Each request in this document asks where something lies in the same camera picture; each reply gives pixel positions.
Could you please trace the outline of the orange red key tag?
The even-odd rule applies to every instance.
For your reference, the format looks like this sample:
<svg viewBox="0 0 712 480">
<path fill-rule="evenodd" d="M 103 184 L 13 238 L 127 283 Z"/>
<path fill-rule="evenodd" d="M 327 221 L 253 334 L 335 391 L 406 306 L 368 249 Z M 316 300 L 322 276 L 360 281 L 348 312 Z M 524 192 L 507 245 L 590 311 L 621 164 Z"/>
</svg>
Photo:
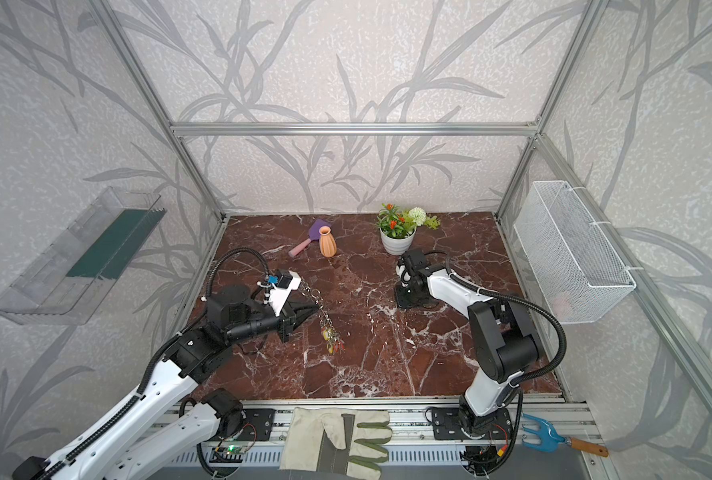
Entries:
<svg viewBox="0 0 712 480">
<path fill-rule="evenodd" d="M 330 354 L 334 354 L 344 348 L 344 343 L 341 340 L 329 341 L 327 348 Z"/>
</svg>

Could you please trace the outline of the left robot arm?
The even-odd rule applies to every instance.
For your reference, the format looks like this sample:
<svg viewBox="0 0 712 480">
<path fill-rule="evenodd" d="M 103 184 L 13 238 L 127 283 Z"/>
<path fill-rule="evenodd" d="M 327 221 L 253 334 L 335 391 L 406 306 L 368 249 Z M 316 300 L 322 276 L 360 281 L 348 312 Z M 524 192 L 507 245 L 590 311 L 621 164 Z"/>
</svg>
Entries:
<svg viewBox="0 0 712 480">
<path fill-rule="evenodd" d="M 249 254 L 259 260 L 256 286 L 233 284 L 215 290 L 218 267 L 210 271 L 199 318 L 167 340 L 148 362 L 139 385 L 99 421 L 47 458 L 30 457 L 13 474 L 16 479 L 106 479 L 114 473 L 149 475 L 191 446 L 214 437 L 238 414 L 238 400 L 222 391 L 210 395 L 179 424 L 157 433 L 160 445 L 144 450 L 138 439 L 175 401 L 209 380 L 247 341 L 275 332 L 281 341 L 315 315 L 319 307 L 292 299 L 303 280 L 292 270 L 270 270 L 252 248 L 236 248 L 228 259 Z"/>
</svg>

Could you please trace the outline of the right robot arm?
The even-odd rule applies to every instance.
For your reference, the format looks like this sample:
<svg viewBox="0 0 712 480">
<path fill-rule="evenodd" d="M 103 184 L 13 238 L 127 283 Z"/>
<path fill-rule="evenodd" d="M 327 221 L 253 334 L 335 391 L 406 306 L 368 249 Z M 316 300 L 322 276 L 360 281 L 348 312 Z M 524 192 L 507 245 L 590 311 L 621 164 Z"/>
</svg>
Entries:
<svg viewBox="0 0 712 480">
<path fill-rule="evenodd" d="M 460 313 L 471 329 L 479 370 L 462 394 L 456 434 L 472 439 L 507 426 L 507 405 L 527 381 L 553 372 L 564 360 L 567 338 L 559 320 L 546 308 L 522 297 L 499 293 L 464 279 L 451 261 L 433 264 L 420 249 L 403 253 L 394 287 L 403 310 L 445 303 Z M 549 362 L 531 367 L 545 354 L 532 315 L 543 317 L 557 334 L 558 347 Z"/>
</svg>

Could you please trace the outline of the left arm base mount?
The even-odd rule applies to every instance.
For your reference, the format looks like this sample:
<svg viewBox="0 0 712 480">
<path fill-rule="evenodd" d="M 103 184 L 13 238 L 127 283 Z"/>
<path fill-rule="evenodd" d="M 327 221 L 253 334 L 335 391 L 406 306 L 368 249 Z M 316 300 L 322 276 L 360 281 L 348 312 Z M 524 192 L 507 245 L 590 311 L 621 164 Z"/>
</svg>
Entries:
<svg viewBox="0 0 712 480">
<path fill-rule="evenodd" d="M 234 411 L 221 420 L 215 436 L 226 441 L 268 441 L 273 429 L 276 411 L 266 408 L 250 408 Z"/>
</svg>

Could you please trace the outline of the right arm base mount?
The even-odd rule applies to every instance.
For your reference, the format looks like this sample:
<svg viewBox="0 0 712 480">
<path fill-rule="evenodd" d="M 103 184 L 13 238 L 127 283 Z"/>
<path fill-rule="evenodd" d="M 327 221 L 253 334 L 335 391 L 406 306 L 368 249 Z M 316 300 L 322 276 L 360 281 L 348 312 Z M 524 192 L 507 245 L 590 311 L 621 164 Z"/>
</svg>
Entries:
<svg viewBox="0 0 712 480">
<path fill-rule="evenodd" d="M 481 417 L 462 407 L 429 407 L 425 413 L 435 440 L 508 442 L 512 436 L 512 421 L 507 408 Z"/>
</svg>

